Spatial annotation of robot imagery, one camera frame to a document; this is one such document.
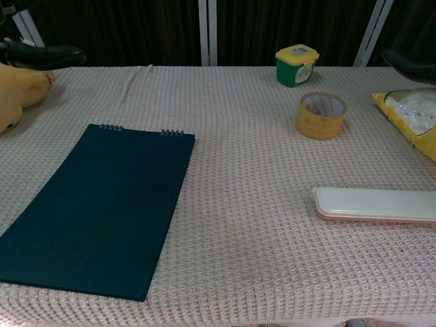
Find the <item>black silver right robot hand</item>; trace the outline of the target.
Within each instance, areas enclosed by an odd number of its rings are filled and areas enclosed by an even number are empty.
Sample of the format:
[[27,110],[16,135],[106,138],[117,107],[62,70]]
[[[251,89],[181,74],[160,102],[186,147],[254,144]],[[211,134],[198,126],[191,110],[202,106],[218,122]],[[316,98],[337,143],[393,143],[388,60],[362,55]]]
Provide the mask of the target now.
[[399,50],[387,48],[381,51],[383,60],[400,75],[409,80],[435,84],[435,63],[417,61]]

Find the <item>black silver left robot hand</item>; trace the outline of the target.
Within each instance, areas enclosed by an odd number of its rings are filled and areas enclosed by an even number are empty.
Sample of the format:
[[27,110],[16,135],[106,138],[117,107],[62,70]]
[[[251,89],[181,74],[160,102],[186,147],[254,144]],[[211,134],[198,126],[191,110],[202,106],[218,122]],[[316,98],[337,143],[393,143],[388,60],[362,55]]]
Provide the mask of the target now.
[[12,67],[52,70],[82,65],[85,53],[74,46],[38,47],[18,41],[1,41],[1,63]]

